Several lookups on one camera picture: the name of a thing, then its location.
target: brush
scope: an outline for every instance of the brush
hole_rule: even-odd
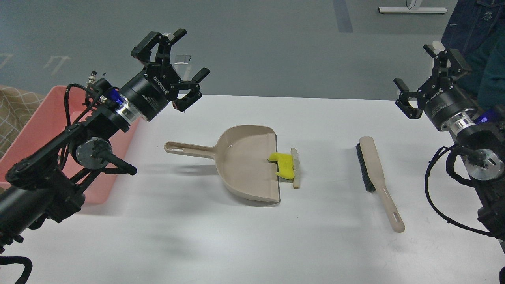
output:
[[[356,145],[356,151],[361,165],[365,189],[371,193],[377,192],[386,209],[391,228],[395,232],[403,232],[405,230],[405,224],[398,213],[398,209],[394,205],[393,199],[391,199],[391,195],[389,195],[387,191],[384,171],[382,170],[379,154],[377,153],[373,138],[368,136],[361,137],[360,142]]]

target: white table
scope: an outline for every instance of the white table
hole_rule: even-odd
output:
[[[301,187],[280,184],[261,207],[229,193],[211,159],[165,153],[165,142],[213,146],[227,128],[265,125],[278,151],[299,151]],[[365,191],[355,146],[375,139],[406,230],[394,233]],[[61,224],[22,234],[4,255],[28,256],[29,283],[498,283],[498,241],[447,224],[426,201],[428,161],[447,132],[409,120],[392,101],[204,96],[186,113],[141,121],[110,198]],[[472,188],[431,175],[439,209],[464,224],[481,207]],[[464,173],[461,165],[457,171]],[[14,283],[21,265],[1,267]]]

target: beige dustpan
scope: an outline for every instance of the beige dustpan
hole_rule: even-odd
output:
[[[258,201],[280,201],[277,165],[268,157],[277,152],[277,136],[266,126],[239,125],[226,130],[214,147],[178,142],[165,144],[167,153],[211,158],[233,194]]]

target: black bristles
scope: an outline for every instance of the black bristles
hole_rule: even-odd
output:
[[[356,145],[356,152],[358,153],[358,160],[361,166],[361,174],[363,175],[363,182],[365,183],[365,189],[368,192],[372,193],[375,191],[375,186],[373,185],[372,181],[370,180],[370,177],[368,176],[367,165],[365,165],[365,159],[363,159],[363,152],[361,152],[361,146],[359,143],[358,145]]]

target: brush handle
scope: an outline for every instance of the brush handle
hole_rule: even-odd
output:
[[[367,168],[367,174],[370,181],[375,187],[375,191],[379,194],[384,209],[386,209],[387,218],[391,223],[391,228],[395,232],[403,232],[405,224],[403,223],[398,209],[396,208],[393,199],[389,195],[386,188],[386,179],[384,178],[384,171],[380,163],[379,154],[375,147],[373,138],[364,136],[360,138],[360,147]]]
[[[384,205],[384,209],[386,210],[387,218],[389,219],[389,223],[391,224],[391,228],[393,231],[397,233],[401,233],[405,231],[405,224],[398,213],[398,209],[391,199],[389,192],[387,191],[386,186],[376,187],[375,191],[380,196],[382,204]]]

